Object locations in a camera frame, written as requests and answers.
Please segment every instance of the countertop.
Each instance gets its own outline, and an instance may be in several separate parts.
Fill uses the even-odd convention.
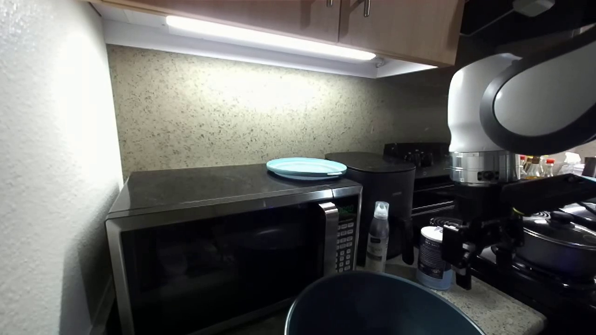
[[[416,268],[401,262],[401,257],[388,260],[385,272],[415,281]],[[477,278],[472,278],[469,291],[453,284],[447,291],[435,292],[460,308],[486,335],[536,335],[545,326],[544,315]],[[223,335],[281,335],[286,315],[287,311],[279,312]]]

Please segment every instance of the microwave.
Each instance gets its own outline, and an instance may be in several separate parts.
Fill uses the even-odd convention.
[[[264,164],[133,172],[105,221],[122,333],[217,333],[355,269],[361,194]]]

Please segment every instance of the cabinet door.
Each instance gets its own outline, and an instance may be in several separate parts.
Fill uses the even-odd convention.
[[[339,0],[104,0],[131,9],[337,42]]]
[[[463,12],[464,0],[342,0],[339,43],[402,60],[453,65]]]

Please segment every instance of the speckled backsplash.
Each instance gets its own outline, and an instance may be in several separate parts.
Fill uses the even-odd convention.
[[[115,45],[108,57],[125,178],[135,170],[449,141],[446,90],[427,92],[408,80]]]

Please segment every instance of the light fixture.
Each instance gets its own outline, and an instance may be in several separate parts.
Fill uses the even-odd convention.
[[[206,36],[250,42],[255,45],[272,46],[286,50],[295,50],[312,54],[367,61],[376,57],[371,52],[345,48],[305,39],[260,32],[246,28],[227,26],[225,24],[195,20],[193,18],[167,16],[166,23],[170,27],[199,33]]]

